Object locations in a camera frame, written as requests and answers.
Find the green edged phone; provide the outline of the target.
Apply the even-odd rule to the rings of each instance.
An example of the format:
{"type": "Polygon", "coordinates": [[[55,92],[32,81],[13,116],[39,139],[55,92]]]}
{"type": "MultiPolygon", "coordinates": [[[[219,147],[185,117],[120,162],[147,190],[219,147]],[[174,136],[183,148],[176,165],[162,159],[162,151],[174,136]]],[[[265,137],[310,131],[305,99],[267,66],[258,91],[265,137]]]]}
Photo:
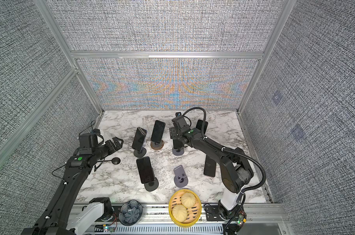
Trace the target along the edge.
{"type": "Polygon", "coordinates": [[[184,143],[179,140],[173,140],[173,148],[174,149],[184,148],[184,143]]]}

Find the phone with reflective screen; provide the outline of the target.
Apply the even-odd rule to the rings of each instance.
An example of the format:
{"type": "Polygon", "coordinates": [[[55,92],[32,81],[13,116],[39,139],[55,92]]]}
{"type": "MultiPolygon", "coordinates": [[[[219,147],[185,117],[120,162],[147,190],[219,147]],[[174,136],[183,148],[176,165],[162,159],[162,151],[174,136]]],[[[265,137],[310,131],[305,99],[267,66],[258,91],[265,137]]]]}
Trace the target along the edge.
{"type": "Polygon", "coordinates": [[[201,119],[199,119],[199,120],[197,121],[196,129],[198,129],[199,131],[201,131],[202,128],[203,128],[203,133],[204,133],[204,134],[206,133],[207,127],[208,127],[208,122],[207,122],[207,121],[203,121],[203,120],[201,120],[201,119]]]}

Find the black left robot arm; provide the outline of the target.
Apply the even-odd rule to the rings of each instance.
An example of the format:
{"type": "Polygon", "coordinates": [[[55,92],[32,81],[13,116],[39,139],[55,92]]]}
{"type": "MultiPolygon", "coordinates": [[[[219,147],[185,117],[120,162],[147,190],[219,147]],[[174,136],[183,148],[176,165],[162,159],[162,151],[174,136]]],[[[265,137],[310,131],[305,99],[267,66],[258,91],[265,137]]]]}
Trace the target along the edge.
{"type": "Polygon", "coordinates": [[[97,170],[99,160],[105,159],[123,147],[123,139],[112,138],[98,143],[98,134],[79,137],[80,146],[65,164],[65,172],[46,210],[23,235],[83,235],[99,218],[113,215],[111,201],[107,197],[93,199],[71,222],[68,221],[77,195],[92,170],[97,170]]]}

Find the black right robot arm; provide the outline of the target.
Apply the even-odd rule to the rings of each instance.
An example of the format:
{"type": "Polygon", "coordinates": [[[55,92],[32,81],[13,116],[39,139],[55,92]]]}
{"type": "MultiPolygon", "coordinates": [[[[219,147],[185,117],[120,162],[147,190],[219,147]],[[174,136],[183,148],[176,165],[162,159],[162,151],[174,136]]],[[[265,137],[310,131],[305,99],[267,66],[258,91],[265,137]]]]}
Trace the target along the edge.
{"type": "Polygon", "coordinates": [[[220,216],[228,220],[235,216],[242,208],[241,200],[245,193],[260,187],[261,184],[249,186],[254,177],[250,161],[259,165],[257,161],[245,155],[240,148],[231,149],[220,145],[207,137],[197,128],[189,126],[183,129],[169,128],[170,138],[202,151],[220,166],[221,180],[225,186],[222,198],[218,202],[220,216]]]}

